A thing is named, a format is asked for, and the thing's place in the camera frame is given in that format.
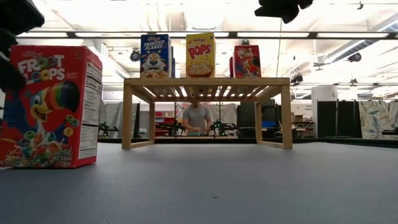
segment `froot loops cereal box on table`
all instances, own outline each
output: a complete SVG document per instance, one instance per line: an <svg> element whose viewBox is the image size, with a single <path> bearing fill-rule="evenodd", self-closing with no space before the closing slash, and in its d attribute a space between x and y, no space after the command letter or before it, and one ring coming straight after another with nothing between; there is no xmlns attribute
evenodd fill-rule
<svg viewBox="0 0 398 224"><path fill-rule="evenodd" d="M7 91L1 167L71 168L96 162L102 64L86 47L13 46L27 85Z"/></svg>
<svg viewBox="0 0 398 224"><path fill-rule="evenodd" d="M187 35L187 78L215 76L216 40L214 33Z"/></svg>
<svg viewBox="0 0 398 224"><path fill-rule="evenodd" d="M141 35L141 78L172 76L172 48L168 34Z"/></svg>
<svg viewBox="0 0 398 224"><path fill-rule="evenodd" d="M259 46L235 46L233 55L233 67L233 73L236 78L261 78Z"/></svg>

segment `pops cereal box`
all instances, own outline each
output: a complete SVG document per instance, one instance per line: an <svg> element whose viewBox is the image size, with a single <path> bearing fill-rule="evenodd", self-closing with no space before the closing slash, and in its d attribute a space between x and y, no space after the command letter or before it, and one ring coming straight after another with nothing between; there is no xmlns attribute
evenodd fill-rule
<svg viewBox="0 0 398 224"><path fill-rule="evenodd" d="M141 78L172 76L172 48L168 34L141 35Z"/></svg>
<svg viewBox="0 0 398 224"><path fill-rule="evenodd" d="M13 46L27 81L7 91L1 167L71 168L96 162L102 64L86 47Z"/></svg>
<svg viewBox="0 0 398 224"><path fill-rule="evenodd" d="M237 78L261 77L258 45L239 45L234 48L234 76Z"/></svg>
<svg viewBox="0 0 398 224"><path fill-rule="evenodd" d="M216 70L214 33L187 35L187 78L214 77Z"/></svg>

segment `gray floor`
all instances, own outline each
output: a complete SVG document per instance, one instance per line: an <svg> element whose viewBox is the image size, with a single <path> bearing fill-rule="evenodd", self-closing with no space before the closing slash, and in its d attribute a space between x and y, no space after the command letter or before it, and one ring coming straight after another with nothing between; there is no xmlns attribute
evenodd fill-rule
<svg viewBox="0 0 398 224"><path fill-rule="evenodd" d="M398 149L100 144L75 170L0 170L1 223L398 223Z"/></svg>

